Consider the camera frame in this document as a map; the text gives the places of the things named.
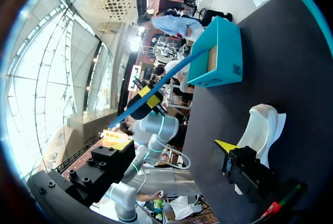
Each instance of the black tabletop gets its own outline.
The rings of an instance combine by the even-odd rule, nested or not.
[[[287,120],[270,149],[270,167],[282,180],[295,177],[308,185],[298,208],[322,202],[333,171],[333,59],[300,0],[272,0],[239,26],[243,82],[195,88],[184,152],[192,162],[190,173],[219,221],[244,224],[255,206],[236,195],[219,172],[211,157],[213,141],[237,144],[249,109],[271,104],[286,113]]]

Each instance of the man in blue shirt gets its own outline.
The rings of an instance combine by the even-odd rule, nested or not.
[[[164,16],[148,19],[141,16],[137,20],[138,26],[145,29],[156,28],[166,34],[180,34],[183,38],[195,42],[203,32],[203,26],[195,19],[185,17]]]

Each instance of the glass wall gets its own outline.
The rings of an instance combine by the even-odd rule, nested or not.
[[[24,179],[55,168],[86,144],[85,122],[117,111],[110,108],[114,57],[59,1],[32,27],[7,70],[3,140]],[[21,32],[31,24],[27,20]]]

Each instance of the white shirt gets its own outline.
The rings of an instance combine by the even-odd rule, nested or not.
[[[172,70],[180,62],[181,62],[180,60],[173,60],[173,61],[168,62],[164,67],[165,73],[168,73],[170,70]],[[178,75],[178,72],[173,75],[173,78],[177,79],[177,75]]]

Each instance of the robotic arm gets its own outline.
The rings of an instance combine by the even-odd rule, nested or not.
[[[126,183],[129,183],[139,172],[143,163],[154,164],[164,149],[164,145],[173,138],[178,131],[179,122],[170,116],[158,116],[155,113],[147,115],[139,120],[140,129],[154,133],[149,141],[148,148],[141,145],[136,150],[136,156],[126,170],[122,182],[113,183],[110,191],[110,198],[116,202],[115,210],[117,217],[125,222],[132,222],[137,219],[135,201],[137,190]]]

